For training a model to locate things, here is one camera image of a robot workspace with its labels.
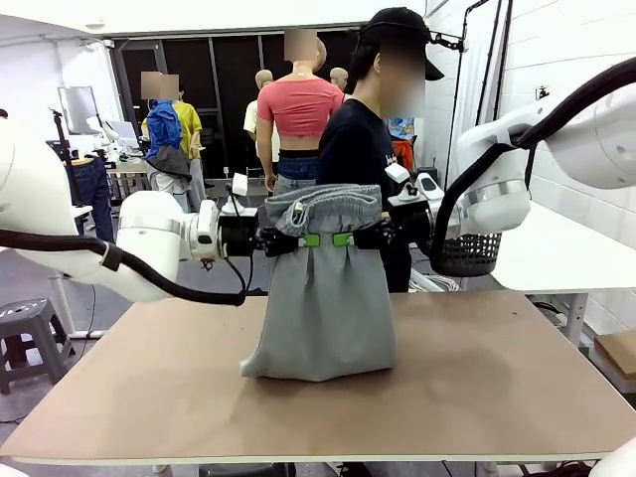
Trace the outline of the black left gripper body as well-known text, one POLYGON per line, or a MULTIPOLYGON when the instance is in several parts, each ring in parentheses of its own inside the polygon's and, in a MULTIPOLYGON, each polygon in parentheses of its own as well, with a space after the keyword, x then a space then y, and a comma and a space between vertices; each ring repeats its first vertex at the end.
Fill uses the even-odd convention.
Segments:
POLYGON ((218 228, 220 256, 251 256, 260 245, 258 231, 258 212, 221 215, 218 228))

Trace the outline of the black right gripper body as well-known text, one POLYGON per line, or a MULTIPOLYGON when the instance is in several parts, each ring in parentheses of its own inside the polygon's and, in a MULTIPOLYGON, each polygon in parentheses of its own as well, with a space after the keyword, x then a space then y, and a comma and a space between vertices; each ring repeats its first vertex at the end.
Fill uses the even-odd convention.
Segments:
POLYGON ((429 206, 398 206, 392 208, 395 242, 399 244, 425 243, 431 237, 429 206))

